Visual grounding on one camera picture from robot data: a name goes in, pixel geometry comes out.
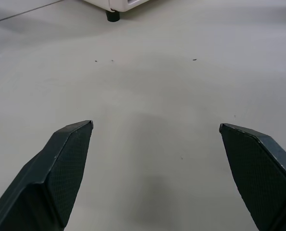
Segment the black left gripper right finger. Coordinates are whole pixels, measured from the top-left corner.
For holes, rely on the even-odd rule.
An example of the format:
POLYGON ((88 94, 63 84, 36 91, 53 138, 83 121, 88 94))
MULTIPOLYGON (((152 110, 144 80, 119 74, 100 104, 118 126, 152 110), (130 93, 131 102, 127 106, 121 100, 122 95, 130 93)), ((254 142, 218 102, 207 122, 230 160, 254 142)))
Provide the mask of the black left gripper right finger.
POLYGON ((219 128, 237 189, 260 231, 286 231, 286 151, 270 136, 219 128))

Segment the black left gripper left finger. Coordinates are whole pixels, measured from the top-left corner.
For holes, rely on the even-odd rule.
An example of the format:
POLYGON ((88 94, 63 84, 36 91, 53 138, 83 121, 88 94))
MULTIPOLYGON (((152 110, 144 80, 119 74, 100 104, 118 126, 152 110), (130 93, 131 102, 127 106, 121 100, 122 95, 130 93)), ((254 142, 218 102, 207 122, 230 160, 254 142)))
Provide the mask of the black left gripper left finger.
POLYGON ((63 231, 83 179, 91 120, 52 134, 0 198, 0 231, 63 231))

